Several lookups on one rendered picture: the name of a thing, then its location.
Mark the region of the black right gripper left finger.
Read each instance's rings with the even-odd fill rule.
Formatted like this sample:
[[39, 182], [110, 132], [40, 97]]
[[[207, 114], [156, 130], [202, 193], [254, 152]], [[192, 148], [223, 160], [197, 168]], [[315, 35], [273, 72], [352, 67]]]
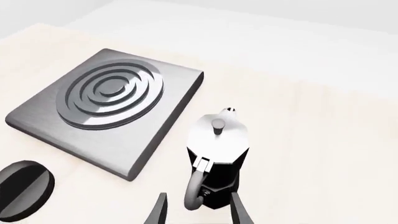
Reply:
[[167, 194], [162, 192], [159, 194], [159, 197], [144, 224], [165, 224], [167, 219], [167, 209]]

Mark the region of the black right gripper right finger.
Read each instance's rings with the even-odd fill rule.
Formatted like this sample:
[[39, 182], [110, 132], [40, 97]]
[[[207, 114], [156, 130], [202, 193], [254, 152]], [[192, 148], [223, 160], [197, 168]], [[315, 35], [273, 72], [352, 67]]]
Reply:
[[233, 224], [254, 224], [237, 192], [231, 193], [230, 208]]

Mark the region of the silver moka pot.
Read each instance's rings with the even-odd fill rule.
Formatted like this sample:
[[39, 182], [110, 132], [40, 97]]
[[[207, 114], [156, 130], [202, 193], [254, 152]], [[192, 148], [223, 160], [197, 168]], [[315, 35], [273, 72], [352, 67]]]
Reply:
[[248, 129], [238, 121], [235, 108], [198, 119], [187, 139], [192, 173], [184, 207], [196, 210], [229, 205], [231, 194], [239, 188], [240, 169], [248, 150]]

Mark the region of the flat black stove plate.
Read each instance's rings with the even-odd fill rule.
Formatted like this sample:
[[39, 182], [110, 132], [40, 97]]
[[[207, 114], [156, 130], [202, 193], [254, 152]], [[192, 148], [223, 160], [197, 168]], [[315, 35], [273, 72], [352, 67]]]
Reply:
[[103, 49], [12, 110], [5, 121], [130, 181], [203, 78], [201, 70]]

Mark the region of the round black stove knob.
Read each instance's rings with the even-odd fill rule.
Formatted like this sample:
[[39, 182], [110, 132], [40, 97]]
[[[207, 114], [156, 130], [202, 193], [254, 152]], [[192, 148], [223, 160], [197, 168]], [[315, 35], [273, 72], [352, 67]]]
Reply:
[[0, 222], [18, 222], [50, 198], [55, 177], [42, 164], [19, 161], [0, 170]]

